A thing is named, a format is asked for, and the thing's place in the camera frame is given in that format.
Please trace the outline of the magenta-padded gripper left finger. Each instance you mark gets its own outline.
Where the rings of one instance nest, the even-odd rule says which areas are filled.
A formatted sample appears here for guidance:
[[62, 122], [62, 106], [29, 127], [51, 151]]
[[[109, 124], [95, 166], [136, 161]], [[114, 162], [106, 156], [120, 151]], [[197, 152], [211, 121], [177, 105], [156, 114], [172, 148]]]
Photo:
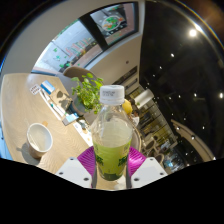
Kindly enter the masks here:
[[97, 166], [94, 148], [89, 147], [77, 158], [69, 157], [56, 175], [84, 188], [95, 188]]

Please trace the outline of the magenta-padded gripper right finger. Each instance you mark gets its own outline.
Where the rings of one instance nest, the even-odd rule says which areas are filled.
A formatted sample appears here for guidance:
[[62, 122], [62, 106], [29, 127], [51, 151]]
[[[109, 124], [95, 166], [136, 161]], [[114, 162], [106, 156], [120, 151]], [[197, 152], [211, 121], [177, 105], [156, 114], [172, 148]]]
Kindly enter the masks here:
[[137, 149], [129, 150], [126, 166], [126, 187], [140, 188], [167, 175], [154, 157], [145, 157]]

